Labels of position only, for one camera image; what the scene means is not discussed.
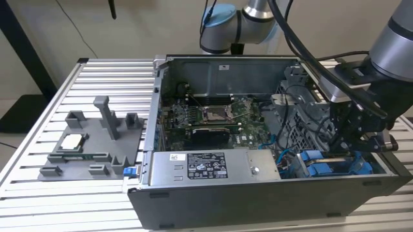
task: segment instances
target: slotted aluminum surface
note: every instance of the slotted aluminum surface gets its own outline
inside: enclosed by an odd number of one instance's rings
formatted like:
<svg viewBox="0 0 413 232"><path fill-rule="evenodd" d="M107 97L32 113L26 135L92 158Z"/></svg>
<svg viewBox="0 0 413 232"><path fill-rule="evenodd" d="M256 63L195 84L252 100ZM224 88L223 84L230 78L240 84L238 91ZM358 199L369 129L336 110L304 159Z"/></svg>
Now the slotted aluminum surface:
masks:
<svg viewBox="0 0 413 232"><path fill-rule="evenodd" d="M85 111L85 117L99 117L92 106L93 96L107 94L116 115L136 112L140 117L147 117L152 80L151 60L91 59L85 65L76 65L0 173L0 232L145 231L121 192L127 189L123 180L38 182L37 174L62 133L66 112L77 109ZM395 156L413 171L413 126L403 117L398 119L391 134L399 144ZM410 182L391 196L369 200L347 217L196 228L193 231L413 231L411 218Z"/></svg>

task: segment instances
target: power supply label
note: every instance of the power supply label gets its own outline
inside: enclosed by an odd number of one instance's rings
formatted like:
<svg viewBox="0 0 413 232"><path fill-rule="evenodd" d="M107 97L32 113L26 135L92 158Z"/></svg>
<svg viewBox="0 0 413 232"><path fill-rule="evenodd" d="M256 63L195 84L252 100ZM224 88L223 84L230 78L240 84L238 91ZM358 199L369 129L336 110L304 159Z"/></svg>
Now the power supply label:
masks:
<svg viewBox="0 0 413 232"><path fill-rule="evenodd" d="M191 180L227 178L224 153L188 154L187 177Z"/></svg>

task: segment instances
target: blue clip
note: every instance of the blue clip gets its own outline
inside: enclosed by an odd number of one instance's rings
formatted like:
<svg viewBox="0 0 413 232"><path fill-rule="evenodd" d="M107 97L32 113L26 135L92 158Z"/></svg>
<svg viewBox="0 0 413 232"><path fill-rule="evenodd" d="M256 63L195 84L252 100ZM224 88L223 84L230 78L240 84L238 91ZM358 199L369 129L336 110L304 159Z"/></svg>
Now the blue clip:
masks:
<svg viewBox="0 0 413 232"><path fill-rule="evenodd" d="M124 168L123 176L136 177L136 168Z"/></svg>

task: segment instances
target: black pole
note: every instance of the black pole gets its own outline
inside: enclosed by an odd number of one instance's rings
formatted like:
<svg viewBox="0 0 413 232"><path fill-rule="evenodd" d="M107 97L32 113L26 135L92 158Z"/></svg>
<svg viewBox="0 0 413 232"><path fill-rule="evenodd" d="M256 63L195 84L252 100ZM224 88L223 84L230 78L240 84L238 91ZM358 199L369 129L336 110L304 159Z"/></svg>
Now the black pole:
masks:
<svg viewBox="0 0 413 232"><path fill-rule="evenodd" d="M231 43L231 55L242 55L244 53L243 43Z"/></svg>
<svg viewBox="0 0 413 232"><path fill-rule="evenodd" d="M0 0L0 29L28 73L32 76L45 100L50 101L53 95L56 94L56 86L45 71L41 60L33 49L30 41L26 38L6 0Z"/></svg>

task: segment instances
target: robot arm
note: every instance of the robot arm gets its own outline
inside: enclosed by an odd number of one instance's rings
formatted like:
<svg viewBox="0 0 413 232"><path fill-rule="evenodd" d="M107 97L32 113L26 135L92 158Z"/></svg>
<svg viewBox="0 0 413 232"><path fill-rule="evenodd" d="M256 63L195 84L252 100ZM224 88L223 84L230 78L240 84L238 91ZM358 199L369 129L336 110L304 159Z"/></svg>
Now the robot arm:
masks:
<svg viewBox="0 0 413 232"><path fill-rule="evenodd" d="M322 74L319 88L330 100L335 135L330 151L398 149L389 130L413 105L413 1L402 0L363 61L326 70L290 29L275 1L274 17L304 61Z"/></svg>
<svg viewBox="0 0 413 232"><path fill-rule="evenodd" d="M271 38L275 28L266 0L250 0L240 10L216 4L203 15L199 46L204 54L223 54L232 44L259 44Z"/></svg>

